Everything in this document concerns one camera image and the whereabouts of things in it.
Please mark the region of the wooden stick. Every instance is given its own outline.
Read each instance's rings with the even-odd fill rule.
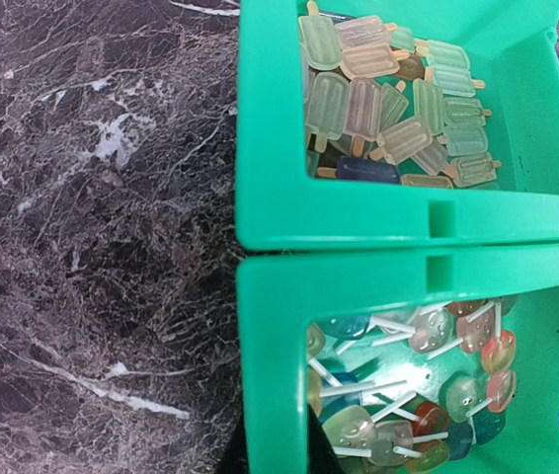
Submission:
[[[317,177],[324,178],[326,180],[336,180],[337,170],[334,168],[317,168]]]
[[[371,161],[382,160],[385,157],[385,152],[382,148],[376,148],[371,153],[369,153],[369,159]]]
[[[326,151],[328,146],[328,137],[323,133],[317,133],[317,138],[315,139],[315,151],[317,153],[323,153]]]
[[[365,148],[365,140],[360,136],[355,136],[352,140],[352,150],[350,155],[353,158],[360,158],[362,156],[362,151]]]
[[[319,5],[317,5],[317,2],[315,2],[315,0],[308,0],[306,8],[308,9],[309,16],[316,17],[319,15]]]
[[[411,52],[406,49],[398,49],[397,51],[394,51],[394,57],[398,62],[404,61],[405,59],[409,59],[411,57]]]

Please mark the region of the popsicle-shaped eraser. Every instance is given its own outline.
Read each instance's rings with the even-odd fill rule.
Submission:
[[[398,71],[398,61],[409,56],[409,51],[392,51],[386,42],[351,47],[343,51],[341,70],[350,79],[359,76],[373,79]]]
[[[477,89],[486,88],[484,81],[473,80],[470,71],[456,67],[428,67],[425,71],[425,80],[440,86],[449,96],[475,97]]]
[[[306,127],[317,135],[315,150],[326,151],[328,139],[341,138],[346,123],[350,83],[332,72],[317,74],[310,91]]]
[[[396,87],[391,84],[383,84],[381,88],[382,111],[380,116],[380,130],[385,131],[390,126],[395,125],[405,115],[409,107],[409,99],[402,93],[405,92],[407,85],[400,81]]]
[[[341,48],[365,46],[375,42],[391,42],[391,30],[396,27],[384,25],[379,17],[356,18],[338,23],[335,28],[339,36]]]
[[[420,150],[411,159],[429,176],[437,176],[448,162],[448,152],[443,146],[433,140],[431,145]]]
[[[307,51],[308,64],[330,71],[341,64],[342,55],[332,19],[319,15],[316,2],[308,2],[308,16],[299,17],[299,29]]]
[[[444,96],[439,86],[422,79],[414,81],[416,116],[424,117],[434,135],[444,130]]]
[[[426,120],[412,117],[378,133],[378,148],[369,153],[369,158],[382,158],[392,165],[399,165],[433,142],[433,134]]]
[[[447,125],[484,126],[492,112],[485,110],[479,99],[465,97],[444,98],[444,121]]]
[[[408,28],[398,27],[391,36],[391,46],[413,53],[416,50],[413,32]]]
[[[441,41],[416,39],[419,55],[426,57],[430,66],[457,67],[470,70],[470,59],[461,46]]]
[[[425,78],[427,69],[425,63],[422,62],[422,57],[412,54],[407,59],[398,61],[398,64],[400,69],[392,74],[392,76],[410,82]]]
[[[476,155],[488,151],[488,136],[482,126],[446,126],[438,142],[446,145],[450,156]]]
[[[453,182],[446,176],[402,175],[400,182],[402,186],[412,186],[414,188],[453,189]]]
[[[364,77],[350,83],[344,134],[354,138],[352,156],[362,155],[365,141],[374,141],[380,132],[382,99],[380,86]]]

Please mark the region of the white lollipop stick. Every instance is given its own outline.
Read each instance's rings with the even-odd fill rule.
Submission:
[[[337,377],[330,373],[330,371],[326,367],[324,367],[316,358],[312,358],[311,360],[309,360],[308,365],[310,365],[310,368],[317,372],[321,378],[323,378],[333,387],[343,386],[343,383],[337,380]]]
[[[371,322],[380,328],[392,329],[394,331],[402,331],[403,333],[416,334],[416,328],[407,324],[394,323],[380,316],[372,316]]]
[[[436,349],[435,351],[429,353],[429,360],[433,360],[434,358],[441,356],[442,354],[446,354],[448,351],[450,351],[451,349],[455,349],[457,346],[459,346],[461,343],[464,342],[463,338],[457,338],[457,339],[453,339],[450,343],[442,346],[439,349]]]
[[[495,338],[501,339],[501,301],[495,303]]]
[[[466,321],[468,321],[469,323],[472,323],[474,320],[476,320],[477,318],[482,316],[486,311],[488,311],[494,305],[495,305],[494,301],[488,301],[486,304],[484,304],[477,311],[474,311],[474,312],[470,313],[468,316],[466,316]]]
[[[371,457],[371,449],[354,449],[352,447],[334,446],[335,454],[338,456]]]
[[[414,335],[411,333],[400,333],[397,334],[396,336],[391,336],[389,338],[384,338],[384,339],[378,339],[376,341],[374,341],[373,343],[371,343],[371,346],[373,348],[378,348],[380,346],[387,346],[388,344],[394,344],[394,343],[399,343],[400,341],[406,341],[407,339],[411,339],[413,338]]]
[[[392,451],[394,451],[396,454],[400,454],[401,456],[414,457],[416,459],[420,459],[422,457],[422,452],[413,451],[411,449],[406,449],[400,446],[394,447]]]
[[[491,403],[493,403],[493,399],[492,398],[487,398],[486,400],[484,400],[483,402],[481,402],[479,405],[477,405],[476,407],[471,408],[470,410],[468,410],[466,412],[466,418],[471,418],[473,415],[481,412],[484,408],[486,408],[488,405],[490,405]]]
[[[452,301],[447,301],[446,303],[436,303],[430,304],[429,306],[423,306],[420,308],[420,314],[429,314],[433,313],[434,311],[440,311],[445,306],[448,306]]]
[[[435,441],[436,439],[447,439],[448,433],[436,433],[429,434],[427,436],[416,436],[411,439],[414,444],[420,444],[421,442]]]
[[[408,392],[405,395],[403,395],[399,400],[395,401],[394,403],[392,403],[391,405],[389,405],[387,408],[383,408],[381,411],[375,413],[371,419],[375,422],[378,423],[380,420],[382,420],[383,418],[385,418],[388,415],[391,415],[395,410],[398,410],[400,407],[402,407],[404,404],[409,403],[411,400],[413,400],[414,398],[416,398],[418,394],[416,392]]]

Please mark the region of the green plastic bin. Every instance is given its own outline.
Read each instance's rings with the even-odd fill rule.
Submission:
[[[436,472],[559,473],[559,245],[260,257],[240,266],[237,290],[252,474],[306,473],[309,324],[515,293],[504,326],[519,340],[519,388],[507,427]]]
[[[501,192],[310,179],[297,24],[305,3],[241,2],[236,230],[246,248],[559,241],[559,0],[318,2],[466,48],[473,75],[488,84],[478,97],[494,114],[486,129],[504,164]]]

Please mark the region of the green plastic tray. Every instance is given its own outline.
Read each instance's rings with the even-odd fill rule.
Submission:
[[[252,474],[306,473],[310,323],[515,293],[504,325],[519,340],[519,389],[507,427],[438,472],[559,473],[559,245],[260,257],[240,266],[237,289]]]
[[[305,3],[241,2],[242,245],[329,250],[559,241],[559,0],[319,1],[322,11],[378,14],[417,38],[466,48],[473,75],[488,84],[478,97],[494,114],[486,129],[493,157],[504,164],[501,192],[308,178],[297,25]]]

